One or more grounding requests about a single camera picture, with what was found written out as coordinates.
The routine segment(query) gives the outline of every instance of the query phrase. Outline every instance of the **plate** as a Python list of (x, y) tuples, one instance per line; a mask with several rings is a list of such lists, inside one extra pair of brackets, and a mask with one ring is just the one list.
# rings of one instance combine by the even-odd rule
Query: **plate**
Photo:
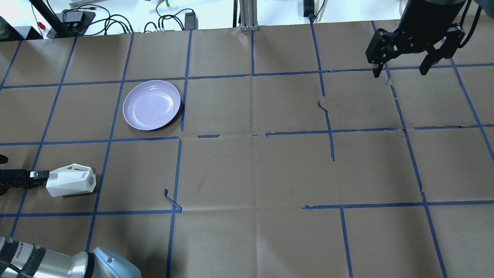
[(154, 130), (173, 120), (181, 99), (174, 85), (162, 80), (150, 80), (133, 88), (123, 103), (123, 117), (131, 127)]

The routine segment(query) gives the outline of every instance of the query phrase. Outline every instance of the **red object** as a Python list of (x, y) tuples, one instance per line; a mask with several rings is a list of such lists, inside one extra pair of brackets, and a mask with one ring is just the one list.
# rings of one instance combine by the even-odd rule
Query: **red object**
[(38, 26), (39, 26), (42, 30), (46, 30), (46, 26), (44, 26), (41, 22), (38, 22)]

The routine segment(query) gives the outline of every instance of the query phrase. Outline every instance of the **black cable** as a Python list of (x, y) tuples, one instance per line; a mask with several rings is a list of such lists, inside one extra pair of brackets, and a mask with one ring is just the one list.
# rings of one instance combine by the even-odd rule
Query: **black cable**
[(316, 19), (318, 16), (319, 16), (319, 13), (321, 12), (321, 10), (323, 9), (324, 7), (324, 4), (326, 3), (326, 0), (323, 0), (323, 4), (321, 5), (321, 8), (319, 9), (319, 11), (316, 13), (316, 15), (314, 16), (314, 19)]
[(112, 14), (112, 15), (111, 15), (111, 16), (109, 16), (108, 18), (111, 18), (111, 17), (114, 17), (114, 16), (119, 16), (119, 17), (124, 18), (124, 19), (127, 21), (128, 26), (130, 27), (130, 31), (132, 31), (132, 33), (134, 33), (134, 29), (132, 28), (132, 25), (130, 24), (130, 21), (129, 21), (129, 20), (128, 20), (125, 16), (123, 16), (123, 15), (121, 15), (121, 14)]
[(41, 32), (41, 28), (38, 25), (38, 19), (36, 18), (36, 14), (34, 13), (34, 6), (33, 6), (33, 4), (31, 4), (31, 10), (33, 10), (34, 19), (36, 20), (36, 26), (38, 27), (38, 30), (40, 31), (40, 35), (41, 35), (41, 37), (43, 37), (43, 32)]
[(115, 20), (115, 19), (113, 19), (113, 18), (103, 18), (103, 19), (100, 19), (100, 20), (96, 20), (96, 21), (93, 21), (93, 22), (91, 22), (91, 23), (89, 23), (89, 24), (86, 24), (86, 25), (82, 26), (82, 27), (81, 27), (81, 29), (80, 29), (79, 31), (77, 31), (77, 32), (75, 32), (75, 33), (73, 34), (73, 36), (77, 36), (77, 35), (78, 35), (80, 32), (82, 32), (84, 29), (86, 29), (87, 27), (89, 27), (89, 26), (91, 26), (91, 25), (93, 25), (93, 24), (95, 24), (95, 23), (98, 23), (98, 22), (101, 22), (101, 21), (106, 21), (106, 20), (114, 20), (114, 21), (118, 21), (118, 20)]
[(178, 11), (178, 13), (176, 13), (175, 15), (178, 15), (179, 13), (181, 13), (181, 12), (183, 12), (183, 11), (185, 11), (185, 10), (189, 10), (189, 11), (191, 11), (191, 12), (194, 12), (194, 10), (193, 10), (193, 9), (191, 9), (191, 8), (185, 8), (185, 9), (182, 9), (182, 10)]
[[(53, 13), (54, 16), (57, 16), (57, 14), (55, 13), (55, 11), (53, 10), (53, 8), (51, 7), (50, 5), (50, 1), (49, 0), (46, 0), (46, 3), (48, 4), (48, 7), (50, 8), (50, 11)], [(67, 32), (67, 34), (70, 35), (70, 32), (69, 32), (69, 29), (67, 29), (67, 26), (64, 24), (65, 22), (62, 20), (62, 26), (63, 28), (65, 29), (65, 32)]]
[(149, 24), (153, 24), (155, 27), (155, 30), (158, 29), (158, 27), (156, 26), (156, 24), (154, 22), (148, 22), (148, 23), (146, 23), (146, 25), (144, 25), (144, 32), (146, 32), (146, 28), (148, 27)]
[(472, 0), (468, 0), (465, 6), (465, 10), (463, 10), (463, 14), (461, 15), (461, 20), (460, 20), (460, 26), (463, 27), (463, 23), (465, 22), (465, 17), (466, 13), (468, 12), (468, 9), (470, 8), (470, 4), (472, 3)]
[[(82, 27), (79, 31), (77, 31), (77, 32), (73, 33), (73, 34), (72, 34), (73, 36), (77, 36), (77, 35), (81, 32), (81, 30), (83, 30), (83, 29), (85, 29), (85, 28), (87, 28), (87, 27), (91, 26), (91, 25), (92, 25), (92, 24), (94, 24), (94, 23), (101, 22), (101, 21), (105, 21), (104, 28), (103, 28), (101, 31), (99, 31), (99, 32), (97, 32), (97, 33), (94, 33), (94, 34), (90, 34), (90, 35), (83, 35), (83, 36), (85, 36), (85, 37), (95, 36), (95, 35), (98, 35), (98, 34), (100, 34), (100, 33), (102, 33), (102, 32), (104, 32), (104, 34), (106, 35), (106, 34), (107, 34), (107, 32), (108, 32), (108, 28), (110, 28), (110, 26), (111, 26), (111, 25), (113, 25), (114, 23), (118, 23), (118, 24), (120, 24), (120, 26), (121, 26), (121, 27), (122, 27), (122, 29), (123, 29), (124, 34), (127, 34), (127, 33), (130, 33), (131, 31), (132, 31), (132, 32), (134, 31), (134, 30), (133, 30), (133, 28), (132, 28), (132, 25), (130, 24), (130, 21), (129, 21), (126, 17), (124, 17), (123, 15), (120, 15), (120, 14), (113, 14), (113, 15), (112, 15), (112, 14), (110, 13), (110, 11), (109, 11), (107, 8), (105, 8), (105, 7), (103, 7), (103, 6), (100, 6), (100, 5), (95, 5), (95, 4), (84, 4), (84, 5), (81, 5), (81, 6), (77, 7), (77, 8), (72, 8), (72, 9), (65, 10), (65, 11), (63, 12), (62, 19), (64, 19), (64, 18), (65, 18), (65, 14), (66, 14), (67, 12), (69, 12), (69, 11), (73, 11), (73, 10), (80, 10), (80, 9), (87, 9), (87, 8), (89, 8), (89, 9), (91, 9), (91, 8), (96, 9), (96, 7), (98, 7), (98, 8), (101, 8), (101, 9), (105, 10), (105, 11), (108, 13), (108, 17), (107, 17), (107, 18), (104, 18), (104, 19), (102, 19), (102, 20), (94, 21), (94, 22), (92, 22), (92, 23), (90, 23), (90, 24), (88, 24), (88, 25), (86, 25), (86, 26)], [(130, 30), (129, 30), (129, 27), (128, 27), (125, 23), (123, 23), (123, 22), (121, 22), (121, 21), (118, 21), (118, 20), (116, 20), (116, 19), (113, 19), (112, 17), (114, 17), (114, 16), (120, 16), (120, 17), (124, 18), (124, 19), (127, 21), (127, 23), (129, 24), (129, 26), (130, 26)]]
[[(161, 17), (160, 13), (158, 12), (158, 7), (159, 7), (159, 5), (157, 5), (157, 6), (156, 6), (155, 11), (156, 11), (156, 13), (158, 14), (158, 16), (159, 16), (159, 17)], [(191, 12), (194, 12), (194, 10), (193, 10), (193, 9), (191, 9), (191, 8), (185, 8), (185, 9), (180, 10), (178, 13), (176, 13), (176, 14), (175, 14), (175, 16), (176, 16), (176, 15), (178, 15), (179, 13), (181, 13), (181, 12), (185, 11), (185, 10), (189, 10), (189, 11), (191, 11)]]
[(171, 19), (171, 18), (173, 18), (178, 23), (178, 25), (180, 26), (180, 29), (182, 29), (182, 30), (185, 29), (182, 21), (180, 20), (180, 18), (176, 17), (173, 14), (166, 14), (166, 15), (163, 15), (162, 17), (160, 17), (160, 19), (161, 19), (161, 28), (164, 28), (165, 27), (165, 20), (166, 19)]
[(122, 27), (122, 29), (123, 29), (123, 33), (124, 33), (124, 34), (127, 34), (127, 31), (126, 31), (126, 30), (125, 30), (125, 28), (124, 28), (124, 23), (123, 23), (123, 22), (121, 22), (121, 21), (114, 21), (114, 22), (110, 23), (110, 24), (109, 24), (109, 25), (105, 28), (105, 35), (107, 34), (108, 29), (110, 28), (110, 26), (112, 26), (112, 25), (113, 25), (113, 24), (115, 24), (115, 23), (120, 24), (120, 26), (121, 26), (121, 27)]
[(53, 8), (51, 8), (50, 1), (49, 0), (46, 0), (46, 3), (48, 4), (48, 7), (50, 8), (51, 12), (56, 15), (56, 13), (53, 10)]
[(466, 36), (466, 39), (460, 43), (459, 48), (465, 47), (467, 42), (470, 40), (470, 38), (473, 35), (473, 32), (475, 31), (475, 28), (477, 27), (477, 23), (479, 23), (479, 18), (480, 18), (480, 13), (482, 12), (482, 7), (479, 5), (477, 9), (477, 13), (475, 14), (475, 18), (473, 19), (472, 27), (470, 28), (470, 31), (468, 31), (468, 35)]

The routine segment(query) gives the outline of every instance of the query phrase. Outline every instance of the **green object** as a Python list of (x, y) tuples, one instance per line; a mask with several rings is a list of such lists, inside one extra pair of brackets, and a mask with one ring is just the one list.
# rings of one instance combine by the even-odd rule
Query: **green object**
[(8, 23), (0, 16), (0, 40), (10, 37), (10, 30), (7, 26)]

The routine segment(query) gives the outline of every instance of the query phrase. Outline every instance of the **black power adapter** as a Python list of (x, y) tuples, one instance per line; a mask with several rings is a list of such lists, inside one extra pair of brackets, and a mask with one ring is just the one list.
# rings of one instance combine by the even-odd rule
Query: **black power adapter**
[(304, 17), (308, 17), (309, 20), (314, 19), (316, 5), (314, 0), (304, 0)]
[(199, 23), (195, 12), (188, 12), (185, 14), (184, 30), (197, 30)]

